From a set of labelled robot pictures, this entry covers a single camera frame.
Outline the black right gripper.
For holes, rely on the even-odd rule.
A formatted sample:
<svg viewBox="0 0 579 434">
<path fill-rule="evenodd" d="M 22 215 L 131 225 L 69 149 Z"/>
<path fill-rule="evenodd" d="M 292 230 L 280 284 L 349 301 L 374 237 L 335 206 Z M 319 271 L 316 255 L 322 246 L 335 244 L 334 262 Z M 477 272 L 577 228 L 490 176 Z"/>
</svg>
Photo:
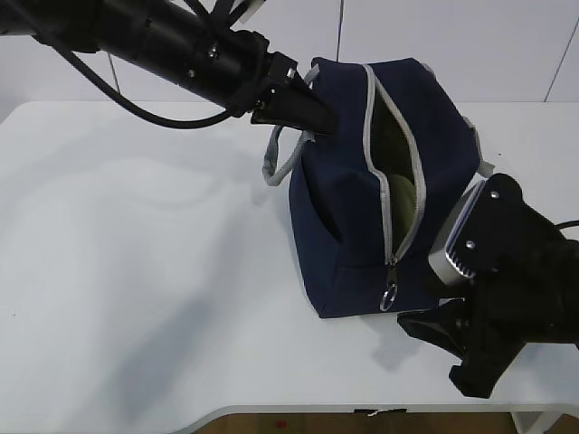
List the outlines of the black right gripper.
<svg viewBox="0 0 579 434">
<path fill-rule="evenodd" d="M 578 243 L 525 203 L 514 178 L 484 184 L 456 252 L 474 272 L 464 298 L 397 324 L 460 357 L 449 377 L 463 395 L 488 398 L 526 344 L 577 344 Z"/>
</svg>

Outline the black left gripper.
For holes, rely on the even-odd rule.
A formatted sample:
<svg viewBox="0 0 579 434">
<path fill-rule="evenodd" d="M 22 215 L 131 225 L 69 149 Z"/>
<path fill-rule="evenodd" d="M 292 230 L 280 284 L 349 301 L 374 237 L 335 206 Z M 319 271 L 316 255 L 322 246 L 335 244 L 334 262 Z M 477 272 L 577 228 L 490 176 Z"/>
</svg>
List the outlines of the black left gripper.
<svg viewBox="0 0 579 434">
<path fill-rule="evenodd" d="M 281 52 L 268 52 L 270 42 L 260 33 L 242 32 L 255 56 L 250 78 L 227 101 L 233 118 L 251 113 L 253 125 L 290 127 L 319 135 L 338 131 L 338 114 L 313 90 L 315 74 L 297 75 L 298 63 Z"/>
</svg>

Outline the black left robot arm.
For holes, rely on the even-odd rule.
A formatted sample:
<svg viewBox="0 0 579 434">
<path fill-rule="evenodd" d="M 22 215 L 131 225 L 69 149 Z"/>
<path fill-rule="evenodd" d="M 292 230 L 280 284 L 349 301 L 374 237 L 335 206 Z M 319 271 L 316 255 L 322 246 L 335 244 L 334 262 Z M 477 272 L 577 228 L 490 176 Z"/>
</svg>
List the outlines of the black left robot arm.
<svg viewBox="0 0 579 434">
<path fill-rule="evenodd" d="M 251 114 L 253 125 L 337 132 L 337 113 L 299 75 L 296 61 L 270 52 L 261 33 L 235 30 L 260 1 L 4 1 L 1 34 L 30 36 L 58 52 L 123 109 L 148 123 L 193 130 Z M 197 120 L 155 115 L 123 96 L 79 58 L 106 52 L 221 107 Z"/>
</svg>

